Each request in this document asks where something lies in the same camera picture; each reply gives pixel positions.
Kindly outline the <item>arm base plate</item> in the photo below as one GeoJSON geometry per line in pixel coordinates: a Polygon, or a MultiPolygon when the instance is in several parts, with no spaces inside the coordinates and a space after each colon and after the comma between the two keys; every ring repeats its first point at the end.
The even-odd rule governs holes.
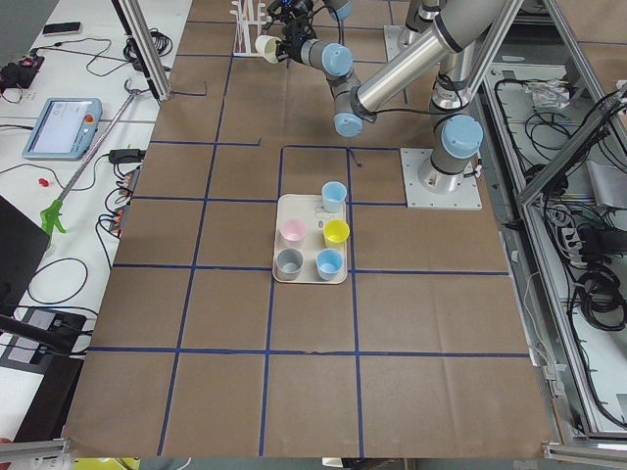
{"type": "Polygon", "coordinates": [[[460,174],[448,175],[432,165],[431,154],[431,149],[400,149],[407,207],[423,210],[481,210],[477,177],[471,162],[466,163],[460,174]]]}
{"type": "Polygon", "coordinates": [[[405,26],[386,25],[384,42],[390,66],[431,67],[446,55],[443,44],[432,27],[415,32],[405,26]]]}

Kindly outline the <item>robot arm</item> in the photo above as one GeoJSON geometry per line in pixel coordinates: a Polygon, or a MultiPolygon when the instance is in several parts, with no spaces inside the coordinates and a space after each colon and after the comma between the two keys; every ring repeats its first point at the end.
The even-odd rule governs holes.
{"type": "Polygon", "coordinates": [[[399,45],[407,47],[427,32],[431,25],[459,48],[440,62],[430,101],[430,110],[440,112],[434,118],[435,142],[431,156],[418,170],[420,183],[429,191],[448,195],[464,180],[464,169],[477,153],[483,128],[466,114],[471,100],[468,80],[474,56],[475,40],[491,17],[474,12],[469,1],[412,1],[399,45]]]}
{"type": "Polygon", "coordinates": [[[449,111],[474,97],[518,10],[518,1],[413,1],[408,8],[399,53],[366,81],[354,71],[351,50],[317,37],[312,1],[274,1],[266,9],[268,31],[283,25],[279,37],[260,35],[255,48],[271,64],[291,59],[326,76],[334,99],[334,126],[355,137],[365,122],[384,113],[384,104],[439,65],[433,103],[449,111]],[[455,105],[447,94],[458,99],[455,105]]]}

